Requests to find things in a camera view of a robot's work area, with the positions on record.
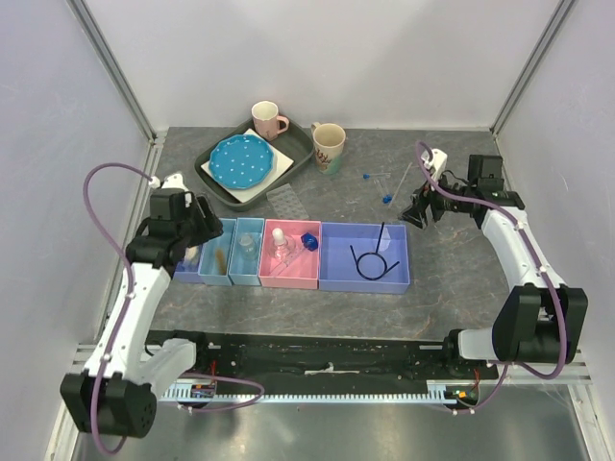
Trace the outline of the test tube brush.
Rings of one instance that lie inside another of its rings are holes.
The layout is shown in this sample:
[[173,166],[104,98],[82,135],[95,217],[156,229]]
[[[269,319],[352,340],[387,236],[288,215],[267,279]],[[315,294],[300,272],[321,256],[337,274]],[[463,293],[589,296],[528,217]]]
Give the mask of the test tube brush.
[[227,275],[227,259],[222,248],[215,250],[216,268],[220,276]]

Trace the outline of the small glass beaker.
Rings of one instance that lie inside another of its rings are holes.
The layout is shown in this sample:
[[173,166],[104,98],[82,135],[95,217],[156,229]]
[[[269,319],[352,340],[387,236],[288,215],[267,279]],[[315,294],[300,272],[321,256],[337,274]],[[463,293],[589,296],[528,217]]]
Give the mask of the small glass beaker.
[[258,258],[258,245],[256,239],[249,232],[243,232],[238,238],[240,257],[244,260],[256,260]]

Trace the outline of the black wire ring stand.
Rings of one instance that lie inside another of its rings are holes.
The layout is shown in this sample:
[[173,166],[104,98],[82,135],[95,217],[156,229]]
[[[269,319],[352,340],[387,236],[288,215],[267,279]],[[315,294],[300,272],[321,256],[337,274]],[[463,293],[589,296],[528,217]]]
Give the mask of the black wire ring stand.
[[[361,255],[357,255],[354,246],[353,245],[349,246],[350,251],[351,251],[351,255],[353,257],[353,260],[354,260],[354,263],[355,263],[355,266],[356,266],[357,273],[363,279],[366,279],[366,280],[369,280],[369,281],[380,280],[380,279],[382,279],[384,276],[386,276],[389,272],[391,272],[394,268],[396,268],[400,264],[400,261],[396,261],[392,265],[389,265],[388,261],[386,260],[386,258],[380,252],[380,247],[381,247],[381,242],[382,242],[382,237],[383,237],[384,230],[385,230],[385,223],[381,222],[380,230],[379,230],[379,234],[378,234],[378,239],[377,239],[377,243],[376,243],[376,247],[375,247],[374,251],[365,252],[365,253],[363,253]],[[361,269],[361,261],[364,258],[371,257],[371,256],[377,258],[381,262],[381,265],[382,265],[382,270],[381,270],[381,272],[376,277],[370,277],[370,276],[366,275],[362,271],[362,269]]]

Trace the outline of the glass alcohol lamp white cap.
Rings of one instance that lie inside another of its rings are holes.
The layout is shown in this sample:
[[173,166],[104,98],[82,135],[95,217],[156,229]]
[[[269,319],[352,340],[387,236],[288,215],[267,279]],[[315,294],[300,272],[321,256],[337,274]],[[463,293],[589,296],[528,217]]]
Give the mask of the glass alcohol lamp white cap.
[[282,262],[296,252],[296,241],[292,235],[287,235],[283,229],[274,228],[271,232],[272,240],[270,255]]

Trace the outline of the blue base graduated cylinder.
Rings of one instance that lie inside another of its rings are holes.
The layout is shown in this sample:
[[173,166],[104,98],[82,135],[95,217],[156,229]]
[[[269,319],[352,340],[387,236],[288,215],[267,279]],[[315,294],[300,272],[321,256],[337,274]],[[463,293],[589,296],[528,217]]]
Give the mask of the blue base graduated cylinder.
[[300,238],[301,244],[296,244],[296,252],[288,259],[279,262],[271,271],[271,277],[279,277],[283,274],[297,259],[299,259],[305,253],[313,253],[318,249],[317,238],[307,232]]

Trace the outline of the plastic bag of cotton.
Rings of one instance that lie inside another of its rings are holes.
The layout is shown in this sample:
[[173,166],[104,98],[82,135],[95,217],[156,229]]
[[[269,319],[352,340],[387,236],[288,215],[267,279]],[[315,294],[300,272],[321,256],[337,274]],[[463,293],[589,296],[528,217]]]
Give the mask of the plastic bag of cotton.
[[201,246],[194,246],[185,250],[182,264],[187,271],[194,271],[198,266],[201,258],[201,249]]

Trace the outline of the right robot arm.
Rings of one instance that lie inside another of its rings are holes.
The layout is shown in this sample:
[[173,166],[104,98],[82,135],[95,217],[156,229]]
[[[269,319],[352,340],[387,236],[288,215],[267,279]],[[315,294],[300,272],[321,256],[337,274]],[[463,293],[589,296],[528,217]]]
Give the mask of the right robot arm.
[[420,142],[416,157],[425,182],[413,192],[402,220],[422,229],[447,212],[470,216],[496,252],[509,287],[491,327],[449,333],[451,347],[439,356],[442,371],[463,377],[475,360],[485,360],[513,363],[531,373],[538,364],[552,364],[553,371],[541,377],[558,375],[576,356],[588,299],[540,250],[524,202],[504,186],[502,158],[472,155],[466,179],[450,183],[446,153]]

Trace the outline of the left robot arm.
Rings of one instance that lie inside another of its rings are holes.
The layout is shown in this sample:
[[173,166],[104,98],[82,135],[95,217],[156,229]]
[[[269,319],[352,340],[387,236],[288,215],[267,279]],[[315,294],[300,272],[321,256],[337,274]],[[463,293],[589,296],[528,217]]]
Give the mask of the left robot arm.
[[162,187],[150,214],[128,245],[121,287],[98,344],[79,373],[64,376],[61,396],[85,433],[143,438],[158,399],[182,375],[200,377],[210,367],[207,350],[188,339],[167,339],[144,358],[154,314],[187,249],[222,233],[207,200],[185,188]]

